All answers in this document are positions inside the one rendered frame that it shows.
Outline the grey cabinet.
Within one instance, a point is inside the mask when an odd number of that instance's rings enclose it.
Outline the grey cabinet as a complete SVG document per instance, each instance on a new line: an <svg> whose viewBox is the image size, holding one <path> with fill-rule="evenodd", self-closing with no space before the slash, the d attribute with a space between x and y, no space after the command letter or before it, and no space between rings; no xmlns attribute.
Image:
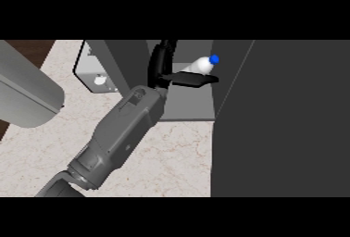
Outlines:
<svg viewBox="0 0 350 237"><path fill-rule="evenodd" d="M93 56L109 77L106 89L125 96L131 88L147 83L147 64L159 40L87 40ZM212 40L178 40L172 72L211 55ZM162 121L212 121L211 86L169 86Z"/></svg>

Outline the white bottle with blue cap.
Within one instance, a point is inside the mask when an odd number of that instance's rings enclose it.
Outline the white bottle with blue cap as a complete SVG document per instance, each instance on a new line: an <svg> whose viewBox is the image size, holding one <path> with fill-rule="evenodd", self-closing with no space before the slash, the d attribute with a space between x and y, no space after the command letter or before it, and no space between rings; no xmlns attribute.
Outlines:
<svg viewBox="0 0 350 237"><path fill-rule="evenodd" d="M218 63L218 55L202 56L195 62L183 69L184 72L199 73L208 75L214 65Z"/></svg>

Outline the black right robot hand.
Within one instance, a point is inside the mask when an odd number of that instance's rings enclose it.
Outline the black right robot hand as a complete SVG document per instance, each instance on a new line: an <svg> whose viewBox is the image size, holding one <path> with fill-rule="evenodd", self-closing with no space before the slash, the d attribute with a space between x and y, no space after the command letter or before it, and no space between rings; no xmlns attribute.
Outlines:
<svg viewBox="0 0 350 237"><path fill-rule="evenodd" d="M218 78L199 72L172 72L177 40L161 40L153 48L147 66L147 86L166 89L169 84L199 88L217 83Z"/></svg>

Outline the pale grey appliance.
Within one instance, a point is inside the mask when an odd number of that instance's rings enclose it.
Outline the pale grey appliance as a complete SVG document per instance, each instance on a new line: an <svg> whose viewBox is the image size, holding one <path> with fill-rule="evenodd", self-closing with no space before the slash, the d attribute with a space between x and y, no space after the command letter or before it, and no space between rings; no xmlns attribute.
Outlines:
<svg viewBox="0 0 350 237"><path fill-rule="evenodd" d="M112 55L103 40L84 40L72 73L93 94L116 93L109 73L115 69Z"/></svg>

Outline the dark grey cabinet door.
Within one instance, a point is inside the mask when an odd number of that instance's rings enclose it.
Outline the dark grey cabinet door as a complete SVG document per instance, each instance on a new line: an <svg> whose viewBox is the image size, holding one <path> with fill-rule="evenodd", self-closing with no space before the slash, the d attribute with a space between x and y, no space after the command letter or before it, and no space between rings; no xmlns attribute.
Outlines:
<svg viewBox="0 0 350 237"><path fill-rule="evenodd" d="M350 41L258 41L212 126L214 196L350 196Z"/></svg>

